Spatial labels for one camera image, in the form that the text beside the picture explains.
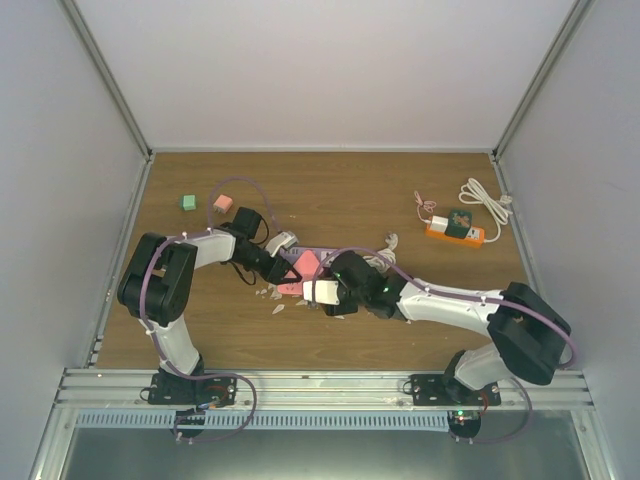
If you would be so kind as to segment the purple power strip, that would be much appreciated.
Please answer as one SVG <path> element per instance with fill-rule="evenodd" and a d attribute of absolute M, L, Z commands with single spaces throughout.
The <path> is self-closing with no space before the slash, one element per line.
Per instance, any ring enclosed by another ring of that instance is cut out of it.
<path fill-rule="evenodd" d="M 323 247 L 307 247 L 300 245 L 292 246 L 289 249 L 280 249 L 280 254 L 291 263 L 295 263 L 306 252 L 311 252 L 318 261 L 322 261 L 331 253 L 333 253 L 334 249 Z"/>

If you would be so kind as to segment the pink triangular socket adapter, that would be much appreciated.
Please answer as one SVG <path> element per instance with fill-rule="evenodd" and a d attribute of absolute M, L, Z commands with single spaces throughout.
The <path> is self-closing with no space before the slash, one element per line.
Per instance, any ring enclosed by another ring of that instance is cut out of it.
<path fill-rule="evenodd" d="M 319 264 L 320 264 L 320 261 L 318 261 L 317 258 L 311 252 L 306 252 L 293 264 L 293 266 L 302 275 L 303 281 L 295 284 L 278 285 L 277 291 L 282 295 L 302 296 L 303 283 L 305 281 L 311 280 Z"/>

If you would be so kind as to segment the pink cylindrical plug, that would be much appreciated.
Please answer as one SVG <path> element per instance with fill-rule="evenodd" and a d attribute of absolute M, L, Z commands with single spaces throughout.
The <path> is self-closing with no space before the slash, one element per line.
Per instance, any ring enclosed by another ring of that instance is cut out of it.
<path fill-rule="evenodd" d="M 219 195 L 212 203 L 212 210 L 216 214 L 225 215 L 232 208 L 233 199 L 227 195 Z"/>

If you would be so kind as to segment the green plug adapter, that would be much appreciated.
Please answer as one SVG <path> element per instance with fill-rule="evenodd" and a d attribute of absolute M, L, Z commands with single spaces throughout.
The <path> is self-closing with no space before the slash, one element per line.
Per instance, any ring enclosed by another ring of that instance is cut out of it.
<path fill-rule="evenodd" d="M 194 211 L 197 209 L 197 196 L 194 194 L 182 195 L 179 205 L 183 211 Z"/>

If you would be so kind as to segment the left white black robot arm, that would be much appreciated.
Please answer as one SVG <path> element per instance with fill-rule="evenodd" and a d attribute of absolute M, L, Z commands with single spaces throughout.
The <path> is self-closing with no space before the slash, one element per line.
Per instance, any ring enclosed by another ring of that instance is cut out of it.
<path fill-rule="evenodd" d="M 240 208 L 231 222 L 195 234 L 140 238 L 117 290 L 118 302 L 145 328 L 160 359 L 160 369 L 174 375 L 171 391 L 185 404 L 203 398 L 206 380 L 202 356 L 189 335 L 184 312 L 194 272 L 213 264 L 229 264 L 273 285 L 294 283 L 302 275 L 281 252 L 298 239 L 280 231 L 266 245 L 254 241 L 264 218 Z"/>

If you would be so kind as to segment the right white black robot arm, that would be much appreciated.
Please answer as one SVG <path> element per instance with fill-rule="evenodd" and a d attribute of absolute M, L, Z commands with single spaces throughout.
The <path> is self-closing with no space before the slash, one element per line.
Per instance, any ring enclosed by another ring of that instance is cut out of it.
<path fill-rule="evenodd" d="M 483 347 L 456 353 L 437 382 L 437 391 L 456 405 L 508 378 L 546 386 L 566 367 L 564 351 L 575 348 L 568 323 L 526 284 L 486 291 L 445 287 L 395 265 L 381 273 L 353 250 L 331 254 L 304 282 L 303 296 L 329 316 L 365 308 L 382 319 L 432 321 L 488 338 Z"/>

